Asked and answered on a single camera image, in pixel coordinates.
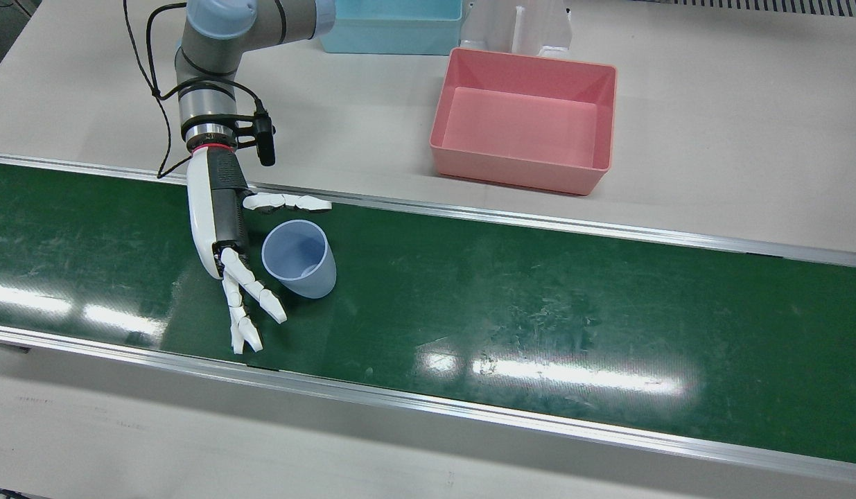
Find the right robot hand grey white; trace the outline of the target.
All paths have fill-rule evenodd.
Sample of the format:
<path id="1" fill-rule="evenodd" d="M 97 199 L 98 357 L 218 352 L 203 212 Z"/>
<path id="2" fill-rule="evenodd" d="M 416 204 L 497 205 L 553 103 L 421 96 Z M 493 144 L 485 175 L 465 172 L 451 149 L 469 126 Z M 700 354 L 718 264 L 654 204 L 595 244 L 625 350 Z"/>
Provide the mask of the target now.
<path id="1" fill-rule="evenodd" d="M 253 297 L 276 323 L 285 322 L 286 312 L 281 300 L 256 278 L 248 264 L 248 233 L 242 211 L 298 209 L 320 213 L 330 211 L 332 202 L 310 195 L 253 191 L 236 152 L 219 144 L 194 149 L 186 170 L 186 192 L 200 262 L 224 290 L 232 351 L 241 355 L 246 345 L 262 351 L 259 329 L 247 312 L 243 296 Z"/>

